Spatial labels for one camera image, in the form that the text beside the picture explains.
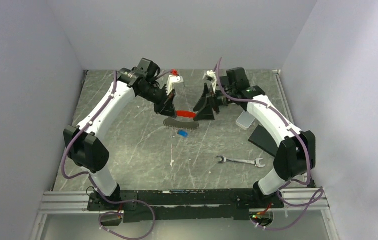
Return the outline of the blue tagged key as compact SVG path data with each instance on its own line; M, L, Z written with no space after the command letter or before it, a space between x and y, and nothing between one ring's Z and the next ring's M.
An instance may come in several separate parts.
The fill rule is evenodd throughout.
M188 133L186 131L182 130L182 129L178 130L177 134L184 137L184 138L188 137Z

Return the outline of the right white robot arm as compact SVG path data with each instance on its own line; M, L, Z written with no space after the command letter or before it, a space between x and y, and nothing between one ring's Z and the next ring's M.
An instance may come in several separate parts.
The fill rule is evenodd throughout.
M291 123L271 102L265 91L250 85L245 69L226 71L220 77L218 69L208 70L198 103L194 107L195 121L213 121L221 106L236 104L254 117L271 136L277 146L272 170L253 187L253 203L263 208L272 200L272 194L290 182L308 185L315 167L315 135Z

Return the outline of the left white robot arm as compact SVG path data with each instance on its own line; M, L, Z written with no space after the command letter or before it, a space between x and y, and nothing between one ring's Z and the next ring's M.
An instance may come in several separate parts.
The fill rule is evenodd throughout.
M61 157L60 172L67 179L87 175L101 204L114 210L120 203L120 187L107 167L109 152L102 141L123 108L136 97L153 104L158 115L175 118L173 105L175 91L168 80L162 87L157 80L164 75L178 76L174 69L161 71L153 61L142 58L138 65L112 73L112 83L94 109L76 126L63 130L65 149Z

